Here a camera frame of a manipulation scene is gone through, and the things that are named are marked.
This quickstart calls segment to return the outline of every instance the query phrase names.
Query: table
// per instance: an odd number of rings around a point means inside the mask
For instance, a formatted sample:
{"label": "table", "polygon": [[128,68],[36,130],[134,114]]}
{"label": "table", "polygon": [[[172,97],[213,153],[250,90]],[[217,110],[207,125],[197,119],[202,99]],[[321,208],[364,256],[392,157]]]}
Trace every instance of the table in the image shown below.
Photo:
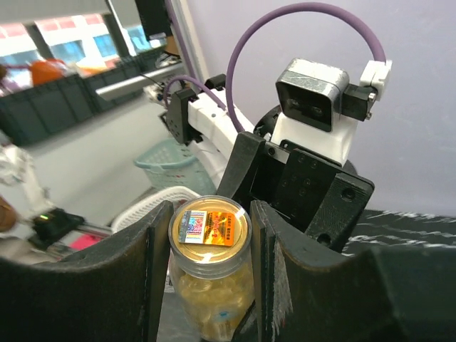
{"label": "table", "polygon": [[[456,249],[456,218],[366,210],[343,253],[350,257],[372,246]],[[177,295],[165,293],[158,342],[200,342],[185,319]]]}

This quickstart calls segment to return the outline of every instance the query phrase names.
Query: light green plastic basket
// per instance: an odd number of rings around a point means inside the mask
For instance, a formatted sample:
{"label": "light green plastic basket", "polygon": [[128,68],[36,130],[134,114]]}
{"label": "light green plastic basket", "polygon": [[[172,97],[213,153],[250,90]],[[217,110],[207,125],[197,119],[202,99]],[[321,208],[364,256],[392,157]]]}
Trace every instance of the light green plastic basket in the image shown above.
{"label": "light green plastic basket", "polygon": [[199,160],[174,138],[163,140],[135,160],[157,190],[183,186],[200,195],[213,195],[214,183]]}

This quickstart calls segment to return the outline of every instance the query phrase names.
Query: black storage bin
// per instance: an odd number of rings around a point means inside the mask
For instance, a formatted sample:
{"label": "black storage bin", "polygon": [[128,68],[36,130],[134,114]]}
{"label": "black storage bin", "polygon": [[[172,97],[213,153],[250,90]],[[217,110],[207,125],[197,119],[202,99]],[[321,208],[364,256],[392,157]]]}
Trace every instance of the black storage bin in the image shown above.
{"label": "black storage bin", "polygon": [[125,60],[117,63],[116,67],[113,69],[84,78],[83,81],[88,93],[90,94],[90,99],[94,105],[95,112],[103,113],[141,95],[143,93],[142,89],[120,96],[114,100],[106,101],[96,93],[97,89],[110,86],[111,84],[117,82],[125,81],[140,74],[141,71],[139,63],[134,58],[126,58]]}
{"label": "black storage bin", "polygon": [[93,116],[79,75],[0,98],[0,129],[16,145],[30,145]]}
{"label": "black storage bin", "polygon": [[152,50],[147,50],[145,52],[139,53],[136,56],[136,59],[140,64],[141,71],[145,73],[157,69],[155,63],[157,62],[157,59],[162,55],[164,50],[165,47],[161,46],[159,48],[153,48]]}

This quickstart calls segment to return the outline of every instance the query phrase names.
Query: clear plastic lid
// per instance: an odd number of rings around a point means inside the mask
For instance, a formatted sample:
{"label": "clear plastic lid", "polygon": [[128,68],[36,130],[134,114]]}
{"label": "clear plastic lid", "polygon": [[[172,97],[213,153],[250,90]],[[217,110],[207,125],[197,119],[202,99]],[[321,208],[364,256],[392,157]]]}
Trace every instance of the clear plastic lid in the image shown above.
{"label": "clear plastic lid", "polygon": [[[185,243],[180,240],[189,211],[230,213],[234,218],[231,246]],[[203,196],[184,205],[171,219],[168,235],[177,265],[192,276],[219,279],[235,272],[249,256],[252,229],[249,215],[236,202],[222,196]]]}

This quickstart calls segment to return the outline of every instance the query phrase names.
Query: gray wall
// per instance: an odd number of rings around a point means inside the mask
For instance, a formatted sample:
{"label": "gray wall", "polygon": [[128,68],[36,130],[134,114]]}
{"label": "gray wall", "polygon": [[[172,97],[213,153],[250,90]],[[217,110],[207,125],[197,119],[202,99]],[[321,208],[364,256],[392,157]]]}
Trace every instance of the gray wall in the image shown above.
{"label": "gray wall", "polygon": [[[192,1],[209,72],[226,71],[235,43],[256,19],[294,2]],[[370,207],[456,215],[456,3],[326,2],[362,18],[393,60],[385,97],[373,119],[358,126],[350,154],[376,185]],[[302,13],[275,20],[256,33],[238,62],[234,100],[248,118],[256,121],[276,105],[274,82],[293,57],[344,68],[357,83],[371,54],[354,30],[332,17]]]}

